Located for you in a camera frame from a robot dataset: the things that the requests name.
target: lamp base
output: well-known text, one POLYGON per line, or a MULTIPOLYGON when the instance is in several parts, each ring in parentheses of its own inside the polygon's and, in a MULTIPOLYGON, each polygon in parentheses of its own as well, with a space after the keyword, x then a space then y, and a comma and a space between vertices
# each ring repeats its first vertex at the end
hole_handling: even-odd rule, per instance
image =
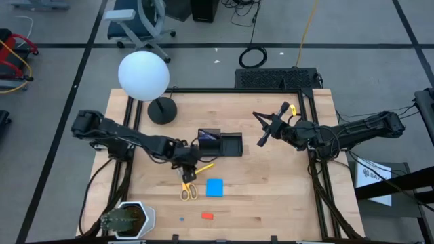
POLYGON ((176 108, 175 102, 170 98, 157 98, 153 100, 148 106, 148 116, 152 122, 158 125, 165 125, 172 122, 178 109, 176 108))

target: red machine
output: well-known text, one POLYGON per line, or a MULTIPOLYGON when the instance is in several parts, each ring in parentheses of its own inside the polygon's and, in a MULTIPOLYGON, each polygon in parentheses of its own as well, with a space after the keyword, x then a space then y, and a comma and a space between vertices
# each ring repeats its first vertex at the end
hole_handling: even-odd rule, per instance
MULTIPOLYGON (((23 60, 27 58, 30 52, 34 55, 39 53, 36 45, 29 39, 22 35, 14 34, 9 29, 0 28, 0 40, 2 40, 4 44, 18 54, 23 60), (15 38, 23 39, 30 46, 30 50, 14 49, 16 43, 15 38)), ((0 43, 0 79, 25 79, 27 81, 32 81, 32 77, 24 75, 22 72, 22 65, 23 63, 21 60, 15 57, 0 43)))

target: scissors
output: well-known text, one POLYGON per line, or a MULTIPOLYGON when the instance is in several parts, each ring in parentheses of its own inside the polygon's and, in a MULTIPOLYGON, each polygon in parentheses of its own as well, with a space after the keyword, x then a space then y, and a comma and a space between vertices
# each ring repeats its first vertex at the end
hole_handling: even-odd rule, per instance
MULTIPOLYGON (((182 169, 177 169, 176 170, 178 175, 181 176, 182 175, 182 169)), ((183 201, 187 201, 189 199, 195 200, 197 199, 197 188, 194 184, 191 183, 187 183, 185 184, 184 182, 182 183, 182 190, 181 190, 181 194, 180 194, 180 198, 183 201)))

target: white globe lamp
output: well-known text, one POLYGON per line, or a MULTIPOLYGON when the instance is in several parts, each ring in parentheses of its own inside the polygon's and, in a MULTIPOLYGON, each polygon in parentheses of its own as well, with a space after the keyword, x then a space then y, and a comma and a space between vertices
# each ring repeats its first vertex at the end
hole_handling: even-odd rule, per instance
POLYGON ((137 51, 126 56, 119 65, 118 78, 122 89, 132 98, 152 101, 148 106, 149 118, 164 125, 173 121, 178 109, 175 102, 160 97, 170 80, 166 63, 148 51, 137 51))

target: yellow object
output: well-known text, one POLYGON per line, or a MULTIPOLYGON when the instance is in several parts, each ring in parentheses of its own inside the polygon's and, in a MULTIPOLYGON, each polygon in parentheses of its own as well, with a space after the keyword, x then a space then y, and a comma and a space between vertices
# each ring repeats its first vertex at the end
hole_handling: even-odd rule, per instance
POLYGON ((297 115, 297 110, 296 110, 296 107, 294 106, 294 105, 290 105, 290 108, 291 108, 291 112, 292 112, 292 116, 296 116, 297 115))
MULTIPOLYGON (((15 55, 15 57, 17 57, 19 60, 21 60, 21 62, 24 63, 24 65, 27 67, 28 69, 28 76, 32 77, 32 68, 30 67, 30 65, 27 64, 27 62, 25 60, 23 60, 18 54, 16 54, 14 51, 12 51, 4 42, 2 42, 2 40, 0 40, 0 43, 9 51, 11 52, 13 55, 15 55)), ((8 91, 0 91, 0 94, 8 94, 8 93, 12 93, 15 91, 18 91, 19 89, 22 89, 23 87, 25 87, 28 84, 28 81, 25 81, 22 85, 20 85, 19 87, 15 87, 13 89, 10 89, 8 91)))
POLYGON ((194 184, 184 182, 182 183, 181 200, 187 201, 189 199, 197 199, 197 188, 194 184))
POLYGON ((213 166, 214 166, 214 163, 210 163, 209 165, 206 165, 205 167, 196 170, 196 174, 202 172, 203 170, 207 170, 207 169, 209 169, 209 168, 211 168, 213 166))
POLYGON ((300 43, 300 49, 298 50, 298 57, 297 57, 296 67, 298 67, 298 63, 300 62, 301 51, 303 49, 304 38, 306 38, 307 30, 309 29, 309 25, 311 24, 313 14, 317 10, 318 1, 319 0, 315 0, 315 3, 313 5, 313 9, 311 11, 311 15, 309 16, 309 19, 307 20, 306 28, 304 29, 304 33, 303 33, 303 38, 301 39, 301 43, 300 43))

